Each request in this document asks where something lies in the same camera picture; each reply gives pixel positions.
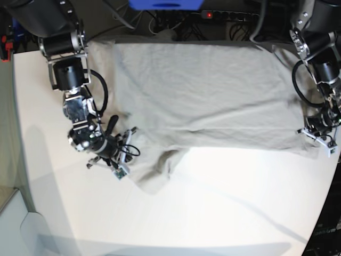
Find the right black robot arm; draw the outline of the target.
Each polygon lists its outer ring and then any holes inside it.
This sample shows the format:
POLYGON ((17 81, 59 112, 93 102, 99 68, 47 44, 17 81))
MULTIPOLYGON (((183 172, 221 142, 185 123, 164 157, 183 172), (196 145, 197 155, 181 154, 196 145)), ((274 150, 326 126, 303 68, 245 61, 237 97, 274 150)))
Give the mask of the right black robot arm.
POLYGON ((36 36, 47 60, 53 90, 63 92, 63 112, 72 122, 68 141, 77 151, 92 152, 87 168, 105 162, 117 179, 130 174, 127 163, 136 128, 113 135, 119 117, 113 115, 106 129, 102 116, 108 104, 104 78, 88 65, 83 23, 70 1, 1 1, 1 7, 29 33, 36 36))

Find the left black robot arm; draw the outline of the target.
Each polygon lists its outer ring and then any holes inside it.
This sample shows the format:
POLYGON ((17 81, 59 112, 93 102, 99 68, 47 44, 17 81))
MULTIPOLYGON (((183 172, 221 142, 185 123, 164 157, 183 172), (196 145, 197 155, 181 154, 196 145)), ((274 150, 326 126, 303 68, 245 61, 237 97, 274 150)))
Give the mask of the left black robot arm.
POLYGON ((336 136, 340 127, 340 52, 337 49, 340 1, 299 1, 291 16, 291 40, 300 61, 292 70, 291 78, 298 96, 308 106, 316 108, 315 115, 307 116, 305 127, 298 130, 320 143, 329 155, 337 151, 336 136), (307 100, 298 88, 296 72, 305 66, 311 75, 322 103, 307 100))

